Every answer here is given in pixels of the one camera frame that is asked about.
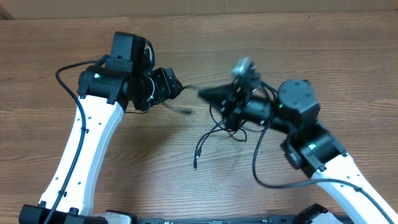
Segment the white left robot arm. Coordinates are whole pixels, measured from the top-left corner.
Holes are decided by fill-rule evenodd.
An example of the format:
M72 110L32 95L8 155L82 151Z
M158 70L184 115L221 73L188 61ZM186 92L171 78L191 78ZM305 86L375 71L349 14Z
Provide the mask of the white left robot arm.
M128 104L138 114L176 98L183 85L171 68L156 68L149 40L116 32L111 52L85 63L72 94L76 115L60 163L37 205L24 205L20 223L135 223L135 215L93 213L95 188L109 142Z

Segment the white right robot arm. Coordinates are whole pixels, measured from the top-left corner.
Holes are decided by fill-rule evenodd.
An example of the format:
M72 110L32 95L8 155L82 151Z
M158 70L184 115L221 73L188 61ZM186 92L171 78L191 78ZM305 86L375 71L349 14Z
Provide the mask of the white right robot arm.
M274 189L318 185L354 223L397 223L397 213L362 175L347 149L318 120L320 104L306 80L287 80L278 89L260 80L236 78L232 83L199 90L217 109L226 128L236 131L249 121L284 133L280 144L290 165L307 180L259 184Z

